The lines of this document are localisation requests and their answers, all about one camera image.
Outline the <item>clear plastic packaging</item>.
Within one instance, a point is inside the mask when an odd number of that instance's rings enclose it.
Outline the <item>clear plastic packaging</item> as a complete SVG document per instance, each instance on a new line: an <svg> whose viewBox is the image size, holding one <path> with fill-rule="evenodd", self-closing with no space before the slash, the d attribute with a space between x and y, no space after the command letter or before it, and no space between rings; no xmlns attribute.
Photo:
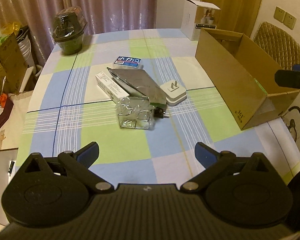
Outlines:
<svg viewBox="0 0 300 240"><path fill-rule="evenodd" d="M121 128L154 128L154 106L150 104L148 98L122 97L117 102L115 110Z"/></svg>

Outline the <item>white power adapter plug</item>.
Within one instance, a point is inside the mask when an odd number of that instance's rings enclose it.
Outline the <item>white power adapter plug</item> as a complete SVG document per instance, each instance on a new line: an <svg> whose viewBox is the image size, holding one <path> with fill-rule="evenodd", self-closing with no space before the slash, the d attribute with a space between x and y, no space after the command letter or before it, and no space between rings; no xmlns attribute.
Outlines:
<svg viewBox="0 0 300 240"><path fill-rule="evenodd" d="M160 88L165 92L169 106L176 106L187 98L186 88L177 80L170 80L160 85Z"/></svg>

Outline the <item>silver foil pouch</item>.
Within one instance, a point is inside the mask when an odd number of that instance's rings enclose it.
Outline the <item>silver foil pouch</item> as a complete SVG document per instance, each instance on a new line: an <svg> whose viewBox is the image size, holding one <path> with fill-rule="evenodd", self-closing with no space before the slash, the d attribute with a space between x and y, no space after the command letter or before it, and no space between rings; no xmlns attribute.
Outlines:
<svg viewBox="0 0 300 240"><path fill-rule="evenodd" d="M107 67L107 70L117 84L130 95L149 98L150 103L155 107L166 107L166 94L145 70L131 68L114 69L109 67Z"/></svg>

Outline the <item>quilted chair back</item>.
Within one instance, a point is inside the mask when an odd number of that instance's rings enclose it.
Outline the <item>quilted chair back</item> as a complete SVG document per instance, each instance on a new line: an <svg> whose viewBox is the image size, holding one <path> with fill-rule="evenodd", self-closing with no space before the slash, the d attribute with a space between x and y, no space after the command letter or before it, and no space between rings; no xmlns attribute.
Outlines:
<svg viewBox="0 0 300 240"><path fill-rule="evenodd" d="M292 70L294 65L300 65L300 44L279 27L269 22L262 22L253 41L282 69Z"/></svg>

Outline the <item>large brown cardboard box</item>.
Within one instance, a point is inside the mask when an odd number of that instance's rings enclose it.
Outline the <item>large brown cardboard box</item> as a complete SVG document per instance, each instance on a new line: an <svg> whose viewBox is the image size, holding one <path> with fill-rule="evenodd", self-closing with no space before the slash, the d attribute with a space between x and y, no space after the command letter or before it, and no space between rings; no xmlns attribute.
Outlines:
<svg viewBox="0 0 300 240"><path fill-rule="evenodd" d="M241 130L282 116L300 93L277 85L280 65L243 33L202 29L195 57Z"/></svg>

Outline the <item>narrow white box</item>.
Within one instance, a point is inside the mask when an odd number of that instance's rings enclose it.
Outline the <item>narrow white box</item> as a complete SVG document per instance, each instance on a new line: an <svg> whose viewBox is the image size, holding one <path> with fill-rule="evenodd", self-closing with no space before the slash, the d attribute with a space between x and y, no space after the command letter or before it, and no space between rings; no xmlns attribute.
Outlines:
<svg viewBox="0 0 300 240"><path fill-rule="evenodd" d="M102 89L113 102L118 103L122 98L129 96L123 88L104 72L97 73L95 77L98 87Z"/></svg>

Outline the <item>clear box blue label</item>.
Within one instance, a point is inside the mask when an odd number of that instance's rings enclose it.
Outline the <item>clear box blue label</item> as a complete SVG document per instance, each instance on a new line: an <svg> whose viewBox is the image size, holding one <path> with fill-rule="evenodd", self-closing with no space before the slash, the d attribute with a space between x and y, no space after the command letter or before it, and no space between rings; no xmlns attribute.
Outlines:
<svg viewBox="0 0 300 240"><path fill-rule="evenodd" d="M119 56L113 63L115 69L142 69L142 59L136 57Z"/></svg>

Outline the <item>brown cardboard boxes pile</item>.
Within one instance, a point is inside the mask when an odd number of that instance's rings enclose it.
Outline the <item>brown cardboard boxes pile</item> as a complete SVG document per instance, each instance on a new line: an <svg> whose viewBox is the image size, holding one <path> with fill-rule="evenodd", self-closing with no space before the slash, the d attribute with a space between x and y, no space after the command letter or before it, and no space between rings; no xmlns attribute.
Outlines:
<svg viewBox="0 0 300 240"><path fill-rule="evenodd" d="M0 91L19 92L28 67L15 33L2 35L0 30Z"/></svg>

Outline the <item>white product box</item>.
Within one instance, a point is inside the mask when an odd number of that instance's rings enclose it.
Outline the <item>white product box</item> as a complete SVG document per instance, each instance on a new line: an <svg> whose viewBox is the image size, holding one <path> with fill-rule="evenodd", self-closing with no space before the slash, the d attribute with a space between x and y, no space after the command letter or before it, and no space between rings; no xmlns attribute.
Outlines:
<svg viewBox="0 0 300 240"><path fill-rule="evenodd" d="M216 29L221 9L209 2L185 0L181 31L191 41L197 41L201 29Z"/></svg>

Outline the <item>green instant noodle bowl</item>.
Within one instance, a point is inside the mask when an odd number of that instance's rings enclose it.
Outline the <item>green instant noodle bowl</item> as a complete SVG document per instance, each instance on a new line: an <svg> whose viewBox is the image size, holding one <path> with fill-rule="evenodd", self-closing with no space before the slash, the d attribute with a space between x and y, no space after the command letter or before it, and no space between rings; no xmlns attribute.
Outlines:
<svg viewBox="0 0 300 240"><path fill-rule="evenodd" d="M79 6L60 11L53 20L53 39L64 55L79 52L83 46L83 37L87 21Z"/></svg>

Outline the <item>wall switch plates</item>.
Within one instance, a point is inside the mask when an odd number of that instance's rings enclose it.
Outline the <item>wall switch plates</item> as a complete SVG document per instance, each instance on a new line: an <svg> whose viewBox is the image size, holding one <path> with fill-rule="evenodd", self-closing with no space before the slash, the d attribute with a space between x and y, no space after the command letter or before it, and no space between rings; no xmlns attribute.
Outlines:
<svg viewBox="0 0 300 240"><path fill-rule="evenodd" d="M296 17L284 11L280 7L275 8L274 18L291 30L293 30L295 27Z"/></svg>

